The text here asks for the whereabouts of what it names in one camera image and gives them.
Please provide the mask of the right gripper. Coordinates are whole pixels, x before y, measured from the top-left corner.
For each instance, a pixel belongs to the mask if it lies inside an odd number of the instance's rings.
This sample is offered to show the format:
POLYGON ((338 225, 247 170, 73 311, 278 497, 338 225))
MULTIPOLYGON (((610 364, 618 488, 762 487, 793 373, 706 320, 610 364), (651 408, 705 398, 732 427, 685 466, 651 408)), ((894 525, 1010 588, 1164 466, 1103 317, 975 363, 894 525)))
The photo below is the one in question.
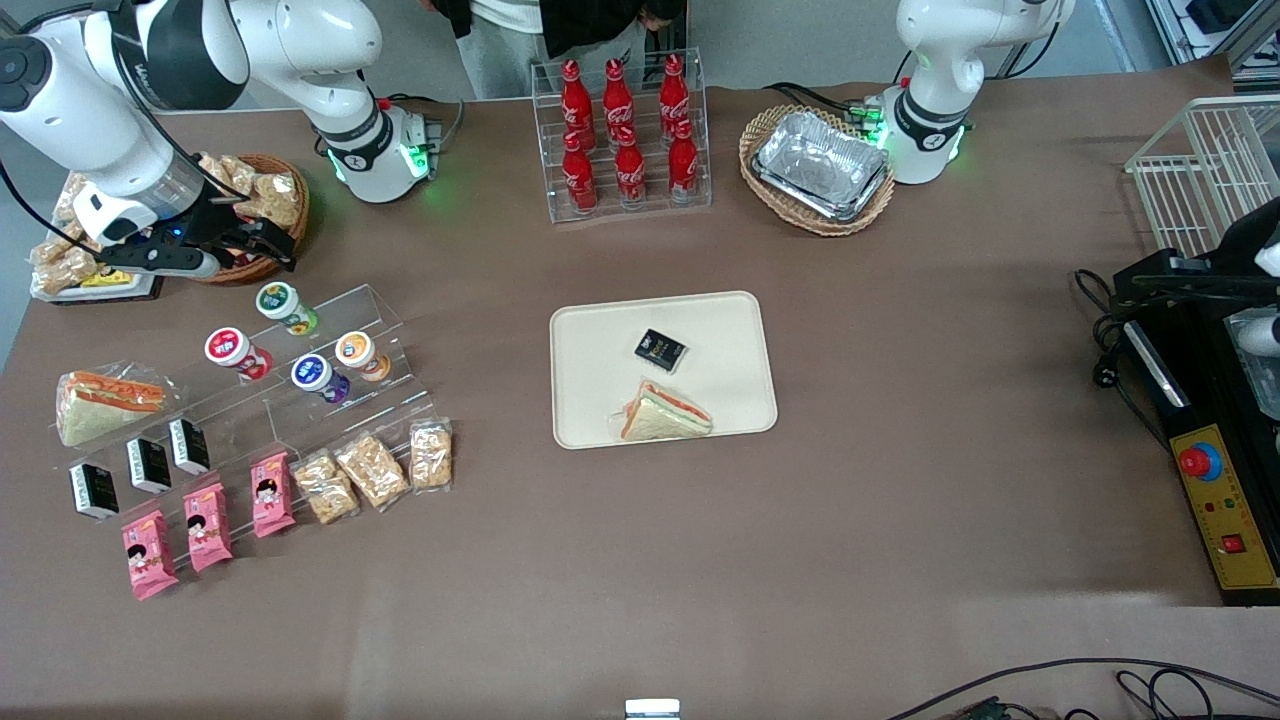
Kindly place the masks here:
POLYGON ((294 238, 260 213, 252 199, 229 196, 201 184, 180 200, 183 209, 151 208, 137 199, 116 199, 96 184, 76 196, 76 219, 111 258, 251 258, 268 259, 282 270, 296 269, 294 238), (239 218, 255 218, 241 222, 239 218))

